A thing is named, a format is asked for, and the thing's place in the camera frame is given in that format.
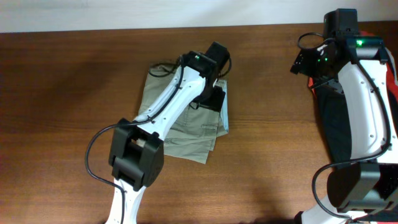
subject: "white wall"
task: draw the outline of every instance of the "white wall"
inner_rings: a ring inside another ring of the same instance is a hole
[[[0,0],[0,32],[309,23],[338,7],[398,20],[398,0]]]

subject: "folded clothing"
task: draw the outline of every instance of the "folded clothing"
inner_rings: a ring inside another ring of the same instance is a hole
[[[151,73],[162,75],[172,66],[160,65]],[[166,77],[147,76],[139,114],[144,112],[163,92],[173,79],[174,73]],[[226,80],[216,85],[226,92]],[[187,106],[171,127],[164,141],[164,154],[206,163],[209,151],[215,146],[216,137],[228,133],[227,97],[225,96],[221,113],[199,107],[197,110]]]

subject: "brown wood surface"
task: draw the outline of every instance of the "brown wood surface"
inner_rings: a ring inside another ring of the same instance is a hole
[[[397,27],[360,24],[395,55]],[[251,223],[312,207],[312,175],[329,159],[307,78],[289,72],[297,37],[310,31],[322,24],[0,34],[0,223],[106,220],[113,188],[86,173],[88,141],[133,119],[150,64],[214,40],[233,58],[230,133],[206,165],[166,156],[139,222]],[[98,140],[90,164],[112,180],[110,141]]]

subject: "white arm segment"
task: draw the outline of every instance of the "white arm segment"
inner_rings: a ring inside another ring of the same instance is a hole
[[[391,150],[377,159],[378,163],[398,163],[397,134],[392,121],[390,104],[386,88],[386,65],[378,60],[361,60],[361,65],[374,79],[379,87],[384,104],[387,108],[391,127]],[[338,79],[343,87],[347,101],[349,125],[351,126],[352,153],[351,159],[370,156],[380,151],[386,137],[386,127],[382,118],[382,111],[376,94],[372,93],[371,86],[357,65],[348,62],[338,73]],[[326,196],[322,204],[332,212],[337,212]],[[353,218],[365,216],[364,212],[348,212]],[[347,220],[333,217],[324,212],[319,205],[303,212],[303,224],[340,224]]]
[[[156,112],[161,109],[164,103],[170,98],[173,91],[175,91],[178,81],[180,80],[181,69],[182,67],[178,67],[170,84],[145,112],[143,112],[134,119],[135,121],[145,121],[148,119],[148,116],[152,117],[154,114],[156,114]],[[154,119],[154,122],[142,124],[138,127],[148,132],[149,134],[157,132],[159,134],[159,139],[164,141],[168,131],[174,124],[175,120],[177,120],[182,111],[185,109],[185,107],[187,107],[193,99],[195,99],[203,92],[206,85],[206,78],[201,77],[199,74],[200,73],[198,71],[190,67],[185,67],[180,89],[172,98],[170,103]],[[114,183],[118,184],[125,191],[127,191],[125,193],[126,201],[124,204],[123,224],[136,224],[137,212],[142,195],[145,191],[145,187],[142,187],[138,192],[135,192],[133,191],[130,184],[121,179],[115,179]],[[109,214],[109,218],[106,224],[120,223],[122,210],[121,204],[121,193],[119,189],[115,188],[111,213]]]

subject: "wooden table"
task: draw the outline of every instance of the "wooden table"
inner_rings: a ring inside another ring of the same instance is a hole
[[[322,24],[0,34],[0,223],[101,223],[113,188],[85,170],[88,141],[133,119],[150,64],[216,40],[233,58],[230,133],[207,164],[165,157],[141,223],[251,223],[315,204],[310,181],[329,162],[303,75],[289,72],[304,32]],[[362,23],[398,55],[398,22]],[[90,164],[112,180],[111,133]],[[319,194],[325,195],[323,174]]]

